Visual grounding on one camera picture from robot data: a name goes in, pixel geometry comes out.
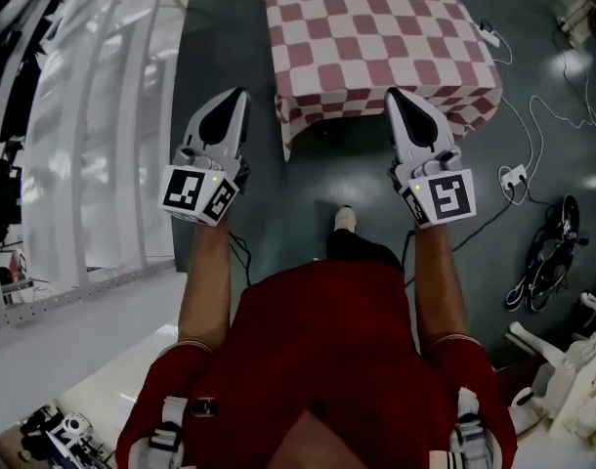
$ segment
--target green floor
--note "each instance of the green floor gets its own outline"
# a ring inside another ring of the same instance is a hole
[[[538,134],[528,113],[530,95],[538,94],[574,121],[584,117],[586,111],[565,82],[562,69],[550,67],[557,61],[557,52],[549,6],[533,0],[462,1],[475,20],[488,19],[509,41],[515,62],[498,66],[504,96],[529,125],[537,150]],[[558,40],[565,44],[562,36]],[[596,61],[590,75],[590,103],[596,109]],[[575,82],[583,92],[582,75]],[[294,140],[286,164],[274,111],[275,80],[263,1],[190,0],[177,69],[172,149],[181,142],[192,113],[234,86],[244,87],[253,101],[244,150],[252,174],[246,195],[231,209],[232,230],[247,240],[253,253],[253,281],[323,256],[326,235],[340,204],[356,209],[361,235],[402,252],[412,223],[386,175],[393,152],[385,117],[316,124]],[[556,295],[550,307],[535,316],[523,308],[507,313],[503,299],[521,275],[532,234],[542,222],[542,207],[531,203],[511,207],[510,217],[502,217],[455,254],[472,334],[494,356],[510,321],[519,320],[531,331],[547,334],[565,320],[577,294],[596,278],[596,189],[586,184],[596,176],[595,131],[576,131],[542,107],[535,107],[535,113],[545,147],[532,183],[533,195],[538,199],[575,195],[591,245],[576,253],[569,275],[571,289]],[[504,206],[497,168],[526,163],[529,158],[524,130],[505,106],[480,131],[469,134],[461,147],[466,165],[474,172],[478,215],[449,228],[452,243]],[[193,228],[180,222],[173,228],[177,261],[183,268]],[[407,270],[412,273],[412,265]],[[244,285],[241,267],[234,262],[234,307]]]

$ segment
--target black pants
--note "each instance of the black pants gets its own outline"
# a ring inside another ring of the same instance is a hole
[[[380,261],[400,272],[403,270],[396,254],[385,245],[367,241],[348,230],[337,230],[329,235],[326,257],[337,261]]]

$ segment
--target forearm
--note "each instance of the forearm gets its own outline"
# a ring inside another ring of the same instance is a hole
[[[229,222],[196,226],[190,273],[179,314],[179,341],[196,339],[217,349],[229,331],[231,260]]]
[[[415,312],[420,345],[468,333],[467,315],[445,226],[415,229]]]

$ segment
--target black badge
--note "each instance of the black badge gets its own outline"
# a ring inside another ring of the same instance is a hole
[[[212,220],[219,221],[235,193],[236,189],[225,179],[220,183],[207,206],[204,207],[204,213]]]
[[[438,219],[447,219],[470,212],[470,202],[465,192],[463,176],[453,175],[432,179],[428,182]]]
[[[193,211],[202,189],[204,173],[177,169],[172,172],[163,204]]]
[[[428,217],[426,217],[426,213],[424,212],[422,205],[419,204],[419,201],[417,201],[410,188],[403,192],[403,198],[406,206],[411,211],[411,214],[413,214],[415,222],[418,224],[418,226],[426,224],[428,222]]]

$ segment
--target red shirt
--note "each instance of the red shirt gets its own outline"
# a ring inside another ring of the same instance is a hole
[[[463,386],[477,394],[508,469],[515,432],[483,348],[448,339],[420,356],[399,271],[375,262],[318,261],[246,289],[215,355],[177,346],[161,356],[122,431],[116,460],[127,467],[130,446],[151,436],[164,399],[175,396],[189,399],[184,465],[265,467],[310,409],[367,467],[427,468],[430,450],[449,449]],[[217,415],[190,413],[200,397],[216,399]]]

